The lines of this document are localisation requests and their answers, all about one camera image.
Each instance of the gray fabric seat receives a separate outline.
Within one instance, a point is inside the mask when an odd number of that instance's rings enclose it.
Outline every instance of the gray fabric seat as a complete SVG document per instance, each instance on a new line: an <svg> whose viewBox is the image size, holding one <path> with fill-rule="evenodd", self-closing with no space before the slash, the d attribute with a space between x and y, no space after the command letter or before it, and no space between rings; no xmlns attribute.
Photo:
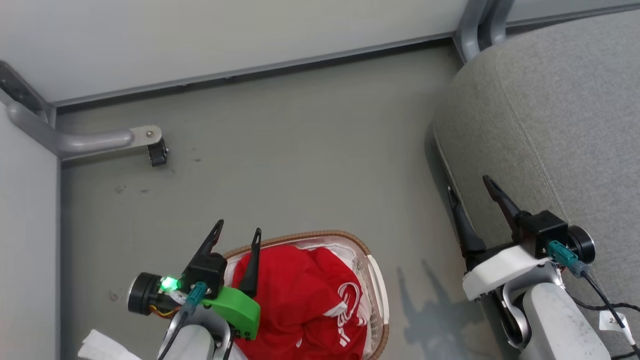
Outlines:
<svg viewBox="0 0 640 360"><path fill-rule="evenodd" d="M521 208L549 209L594 238L596 281L640 306L640 11L559 24L509 39L464 66L436 112L452 185L487 246L510 241L483 186L488 174ZM564 276L587 304L601 300ZM640 338L640 314L621 311ZM585 311L597 329L597 314ZM599 332L611 355L632 351Z"/></svg>

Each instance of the teal connector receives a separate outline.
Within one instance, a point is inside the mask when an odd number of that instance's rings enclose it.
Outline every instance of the teal connector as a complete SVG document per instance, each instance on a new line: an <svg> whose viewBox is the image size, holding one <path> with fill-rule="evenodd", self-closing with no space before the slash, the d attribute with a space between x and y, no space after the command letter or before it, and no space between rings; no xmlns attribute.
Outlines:
<svg viewBox="0 0 640 360"><path fill-rule="evenodd" d="M560 241L554 240L547 244L547 255L549 255L556 263L560 263L566 267L573 265L578 261L578 255L571 252Z"/></svg>
<svg viewBox="0 0 640 360"><path fill-rule="evenodd" d="M567 249L560 241L554 240L547 244L547 255L549 255L556 263L566 266L573 276L578 279L582 277L582 272L588 272L587 264L578 260L578 255Z"/></svg>
<svg viewBox="0 0 640 360"><path fill-rule="evenodd" d="M196 282L193 289L191 289L189 296L187 296L187 302L198 305L202 301L202 299L204 299L204 295L206 293L207 285L202 281L198 281Z"/></svg>

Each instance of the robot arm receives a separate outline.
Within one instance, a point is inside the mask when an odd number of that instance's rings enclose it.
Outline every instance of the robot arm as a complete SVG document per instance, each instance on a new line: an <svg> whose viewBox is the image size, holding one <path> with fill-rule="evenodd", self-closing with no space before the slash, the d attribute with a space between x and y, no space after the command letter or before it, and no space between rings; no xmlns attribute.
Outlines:
<svg viewBox="0 0 640 360"><path fill-rule="evenodd" d="M180 279L143 272L131 285L130 312L155 313L171 320L158 360L243 359L233 347L234 338L254 340L257 335L260 306L253 298L262 232L258 228L254 234L251 258L239 288L229 288L224 286L227 260L212 252L223 224L222 220L216 223Z"/></svg>
<svg viewBox="0 0 640 360"><path fill-rule="evenodd" d="M549 249L564 249L580 263L593 262L595 246L589 234L549 211L535 215L523 211L489 176L483 182L500 206L513 241L487 249L459 198L448 189L467 264L463 288L469 300L491 299L509 344L521 351L522 359L566 359L565 350L582 354L586 342L588 351L579 358L609 359L606 347L564 290L559 265L549 257ZM580 329L573 326L577 323L582 324Z"/></svg>

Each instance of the red cloth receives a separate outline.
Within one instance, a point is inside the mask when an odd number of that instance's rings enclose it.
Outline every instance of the red cloth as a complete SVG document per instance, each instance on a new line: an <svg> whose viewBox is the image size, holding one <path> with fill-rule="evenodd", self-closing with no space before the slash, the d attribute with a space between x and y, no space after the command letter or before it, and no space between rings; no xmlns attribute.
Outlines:
<svg viewBox="0 0 640 360"><path fill-rule="evenodd" d="M233 287L248 260L236 265ZM258 274L258 336L236 340L249 360L362 358L367 327L357 317L360 283L331 251L269 247L260 252ZM324 316L341 303L347 306L340 315Z"/></svg>

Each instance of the wire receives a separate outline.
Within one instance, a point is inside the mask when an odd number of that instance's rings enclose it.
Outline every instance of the wire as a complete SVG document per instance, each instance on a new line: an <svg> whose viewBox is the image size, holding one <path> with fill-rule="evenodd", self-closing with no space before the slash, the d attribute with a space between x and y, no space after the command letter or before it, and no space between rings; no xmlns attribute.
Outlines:
<svg viewBox="0 0 640 360"><path fill-rule="evenodd" d="M602 301L606 305L604 307L604 309L608 309L611 312L611 314L613 315L613 317L616 319L616 322L618 323L620 328L624 329L625 328L625 324L622 322L622 320L620 320L620 316L618 316L618 313L614 309L614 306L609 302L609 299L607 299L607 297L604 295L602 290L600 290L598 285L596 285L595 281L591 278L591 276L589 276L589 274L587 274L587 272L585 270L583 270L581 274L582 274L582 276L584 276L585 280L587 280L589 285L591 285L591 287L596 291L598 296L602 299ZM576 304L578 304L579 306L584 307L585 309L589 309L589 310L593 310L593 309L596 308L595 306L588 306L588 305L586 305L586 304L584 304L582 302L578 303L578 301L576 301ZM625 304L625 305L627 305L627 306L624 306L624 307L629 307L629 308L631 308L633 310L640 311L640 308L638 308L637 306L630 305L630 304ZM638 346L635 343L632 343L633 342L632 338L629 338L629 342L631 344L631 347L634 349L633 352L630 352L630 353L624 354L624 355L614 356L611 359L612 360L626 359L628 357L632 357L633 355L636 355L638 357L638 359L640 359L640 348L638 348Z"/></svg>
<svg viewBox="0 0 640 360"><path fill-rule="evenodd" d="M589 274L587 274L587 272L584 270L582 271L582 276L584 276L585 280L587 280L589 285L591 285L591 287L596 291L596 293L598 293L598 296L602 299L602 301L604 301L604 304L607 306L607 308L613 315L613 318L616 319L616 322L618 323L618 325L620 325L620 327L624 329L625 323L623 323L622 320L620 320L620 316L618 316L618 313L616 312L616 310L614 310L613 306L609 302L609 299L607 299L604 293L602 293L602 290L600 290L598 285L596 285L595 281L593 281L591 276L589 276Z"/></svg>
<svg viewBox="0 0 640 360"><path fill-rule="evenodd" d="M156 314L157 316L160 316L161 318L165 318L165 319L171 319L173 318L173 315L175 313L176 310L178 310L180 307L176 307L175 309L168 311L166 313L161 312L160 310L158 310L158 308L155 305L149 305L149 309L151 309L151 312Z"/></svg>
<svg viewBox="0 0 640 360"><path fill-rule="evenodd" d="M169 335L169 339L166 342L166 345L162 349L162 352L158 355L158 360L163 360L164 359L164 357L166 356L166 353L169 352L169 349L171 348L171 345L173 345L173 342L175 341L176 336L178 336L178 332L180 331L180 329L184 325L184 321L187 320L187 313L186 312L182 312L181 314L182 315L179 315L180 318L178 319L178 322L177 322L174 330Z"/></svg>
<svg viewBox="0 0 640 360"><path fill-rule="evenodd" d="M587 305L587 304L583 303L582 301L576 299L575 297L571 297L571 299L578 306L583 307L583 308L585 308L587 310L601 311L601 310L607 310L608 309L608 307L606 305L600 305L600 306ZM617 302L615 304L611 304L611 306L613 306L614 309L617 309L619 307L625 307L627 309L636 310L637 312L640 313L640 306L627 304L626 302Z"/></svg>

